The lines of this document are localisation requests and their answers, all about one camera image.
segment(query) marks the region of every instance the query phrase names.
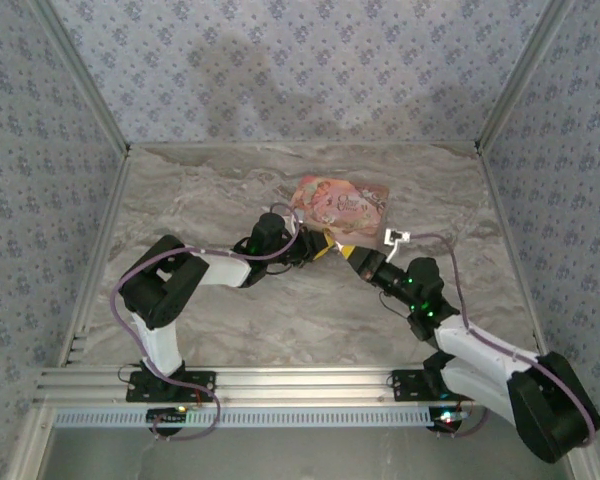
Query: wall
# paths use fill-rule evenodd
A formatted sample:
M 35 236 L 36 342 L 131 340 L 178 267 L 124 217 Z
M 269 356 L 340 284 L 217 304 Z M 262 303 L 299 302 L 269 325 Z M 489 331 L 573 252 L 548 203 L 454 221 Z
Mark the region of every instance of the wall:
M 131 143 L 472 140 L 546 0 L 53 0 Z
M 0 0 L 0 478 L 118 162 L 26 3 Z
M 547 340 L 600 408 L 600 0 L 576 2 L 489 159 Z

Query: enclosure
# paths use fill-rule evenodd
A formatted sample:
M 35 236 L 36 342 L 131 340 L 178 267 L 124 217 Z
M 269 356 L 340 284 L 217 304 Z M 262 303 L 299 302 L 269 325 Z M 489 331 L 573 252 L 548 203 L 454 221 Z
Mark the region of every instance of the enclosure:
M 387 376 L 434 349 L 336 252 L 196 290 L 179 348 L 217 372 L 224 425 L 155 442 L 113 286 L 165 234 L 232 246 L 307 174 L 387 185 L 388 226 L 453 244 L 471 320 L 565 355 L 600 411 L 600 0 L 12 0 L 0 478 L 600 479 L 600 432 L 547 465 L 496 415 L 423 428 L 453 405 L 394 402 Z M 394 263 L 416 256 L 458 305 L 444 246 Z

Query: blue floral pattern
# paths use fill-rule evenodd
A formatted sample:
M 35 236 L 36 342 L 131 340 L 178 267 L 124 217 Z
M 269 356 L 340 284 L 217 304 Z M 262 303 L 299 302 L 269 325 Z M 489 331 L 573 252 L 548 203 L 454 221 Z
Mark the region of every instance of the blue floral pattern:
M 546 0 L 53 0 L 132 143 L 467 140 Z
M 55 364 L 118 155 L 25 2 L 0 1 L 0 478 Z
M 547 340 L 600 409 L 600 0 L 576 2 L 489 160 Z

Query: pink snack bag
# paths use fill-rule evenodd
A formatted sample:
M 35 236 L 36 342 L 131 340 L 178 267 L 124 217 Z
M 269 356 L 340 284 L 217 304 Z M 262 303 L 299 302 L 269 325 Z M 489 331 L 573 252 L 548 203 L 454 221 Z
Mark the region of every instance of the pink snack bag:
M 328 229 L 344 245 L 378 248 L 382 242 L 389 188 L 335 178 L 306 176 L 291 199 L 313 230 Z

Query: marble surface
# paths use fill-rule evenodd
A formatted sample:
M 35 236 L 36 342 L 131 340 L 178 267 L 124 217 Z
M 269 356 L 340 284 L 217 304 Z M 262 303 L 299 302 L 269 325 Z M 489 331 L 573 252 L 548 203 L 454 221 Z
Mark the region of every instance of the marble surface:
M 233 245 L 250 233 L 263 207 L 288 201 L 310 173 L 388 185 L 389 226 L 453 239 L 471 319 L 533 348 L 531 321 L 473 154 L 417 144 L 145 148 L 135 148 L 129 158 L 83 363 L 138 360 L 135 345 L 113 321 L 108 296 L 162 235 L 196 246 Z M 451 262 L 439 242 L 409 244 L 394 263 L 406 268 L 420 255 L 438 260 L 445 296 L 459 306 Z M 189 365 L 395 365 L 426 359 L 433 349 L 380 305 L 378 293 L 336 252 L 249 289 L 200 287 L 178 319 L 179 347 Z

